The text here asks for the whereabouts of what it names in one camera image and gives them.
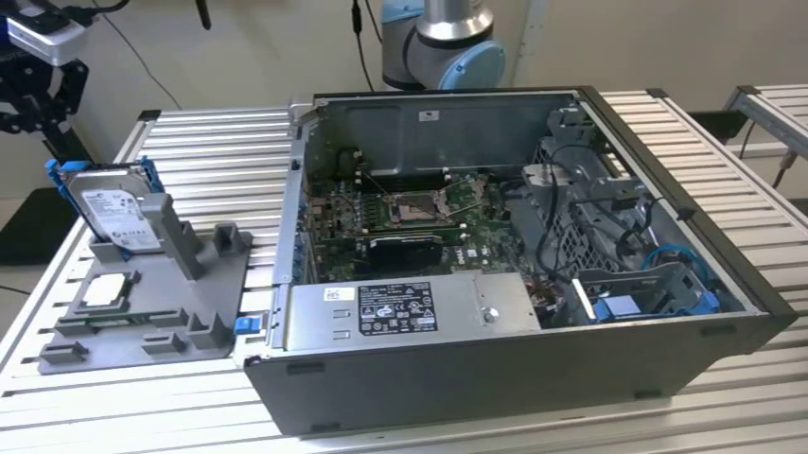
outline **blue tab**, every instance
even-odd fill
[[[62,172],[82,172],[89,167],[89,161],[68,161],[61,165]]]
[[[259,317],[239,317],[232,327],[233,333],[257,334],[261,332],[261,319]]]

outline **aluminum extrusion table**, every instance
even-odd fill
[[[681,108],[605,94],[752,264],[808,314],[808,219]],[[184,111],[139,121],[117,160],[156,162],[197,232],[233,219],[255,236],[241,313],[269,303],[288,165],[284,109]],[[13,452],[805,452],[808,318],[753,355],[720,360],[670,399],[324,438],[284,437],[232,359],[38,375],[34,357],[87,273],[76,225],[0,343],[0,451]],[[239,337],[239,349],[261,342]]]
[[[741,112],[808,159],[808,85],[740,86],[725,110]]]

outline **small white label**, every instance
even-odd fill
[[[352,287],[327,287],[323,291],[326,301],[354,301],[355,299],[356,289]]]
[[[440,111],[419,111],[418,121],[438,121],[440,119]]]

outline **slotted metal table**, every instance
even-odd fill
[[[808,219],[669,98],[605,94],[642,142],[801,316]],[[233,219],[256,237],[241,313],[267,310],[288,165],[284,109],[184,111],[139,121],[119,161],[156,162],[199,232]],[[91,254],[78,223],[0,343],[0,451],[805,452],[808,318],[753,355],[725,358],[670,399],[324,438],[284,437],[229,358],[40,375],[34,358]],[[263,341],[239,337],[237,350]]]
[[[725,109],[741,112],[808,159],[808,85],[740,86]]]

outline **black cable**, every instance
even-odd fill
[[[782,175],[785,175],[785,170],[788,170],[788,168],[780,168],[780,170],[777,171],[777,176],[773,177],[772,187],[774,189],[777,189],[777,187],[780,186],[780,182],[782,181]]]
[[[18,288],[8,287],[8,286],[0,286],[0,289],[1,290],[12,291],[13,293],[20,293],[22,295],[30,295],[29,291],[20,290]]]
[[[752,136],[752,130],[754,129],[754,126],[757,126],[757,123],[754,123],[752,121],[749,130],[746,131],[746,136],[744,137],[744,144],[741,145],[741,152],[737,154],[737,159],[740,159],[741,161],[744,161],[744,153],[746,152],[746,144],[749,143],[749,137]]]
[[[374,15],[374,9],[370,8],[370,0],[364,0],[364,6],[367,7],[367,15],[370,16],[370,22],[374,25],[374,31],[376,32],[376,38],[379,38],[380,44],[379,25],[376,24],[376,16]]]
[[[546,240],[549,238],[550,231],[553,230],[553,224],[555,223],[555,215],[557,215],[557,211],[558,211],[558,192],[559,192],[559,190],[558,190],[558,180],[555,178],[555,171],[553,170],[553,164],[555,161],[555,154],[558,154],[558,151],[561,151],[565,148],[570,148],[570,147],[586,148],[578,144],[561,145],[558,148],[555,148],[553,150],[553,153],[546,158],[545,164],[549,166],[547,169],[549,169],[550,182],[551,182],[550,207],[549,207],[547,214],[546,214],[546,221],[543,223],[543,232],[542,232],[542,236],[539,238],[539,244],[537,245],[537,248],[535,248],[535,261],[539,265],[539,268],[543,270],[543,272],[546,272],[546,275],[550,279],[561,280],[565,284],[569,284],[571,282],[571,280],[565,278],[559,273],[557,273],[551,268],[549,268],[543,264],[542,252],[543,252],[543,246],[546,245]]]
[[[647,204],[647,208],[645,209],[645,221],[642,222],[642,225],[639,226],[639,228],[638,229],[633,228],[630,230],[626,230],[622,233],[622,235],[619,236],[619,238],[617,239],[617,241],[614,241],[614,253],[617,254],[618,260],[622,260],[622,256],[625,255],[623,251],[629,247],[629,236],[635,235],[637,238],[642,238],[642,234],[651,226],[651,222],[653,222],[651,212],[654,211],[654,205],[657,204],[657,202],[659,200],[661,200],[661,197],[657,199],[653,199],[651,202]]]
[[[362,10],[358,7],[358,0],[354,0],[354,5],[351,6],[351,25],[354,26],[354,35],[356,35],[358,60],[362,64],[362,73],[364,73],[367,88],[370,88],[371,92],[375,92],[374,84],[370,81],[370,75],[367,74],[367,64],[364,63],[364,49],[362,49]]]
[[[107,14],[108,12],[120,11],[128,5],[128,0],[121,0],[120,2],[117,2],[111,7],[101,7],[101,6],[99,6],[99,4],[95,2],[95,0],[93,0],[92,4],[96,6],[95,8],[92,8],[92,11],[96,14]]]
[[[103,8],[99,5],[99,2],[96,0],[91,0],[91,1],[92,1],[92,4],[99,9]],[[135,48],[135,46],[132,45],[131,41],[128,40],[127,35],[124,35],[124,32],[120,30],[120,28],[117,28],[117,26],[115,25],[115,23],[109,20],[108,17],[105,17],[105,15],[104,15],[104,20],[107,21],[107,23],[109,24],[109,26],[115,29],[115,31],[120,35],[121,39],[124,40],[124,43],[127,43],[128,48],[133,52],[135,57],[137,57],[137,60],[140,61],[140,64],[143,65],[143,69],[147,70],[147,74],[149,75],[151,80],[153,80],[153,83],[156,83],[156,85],[160,87],[160,89],[163,90],[163,93],[165,93],[165,95],[168,95],[168,97],[172,99],[173,106],[176,106],[176,109],[181,111],[181,106],[180,106],[179,102],[176,101],[176,98],[173,97],[172,92],[168,91],[168,89],[165,88],[165,86],[160,83],[160,81],[156,79],[156,77],[151,73],[149,66],[147,65],[147,62],[143,60],[143,57],[140,56],[140,52],[137,52],[137,49]]]

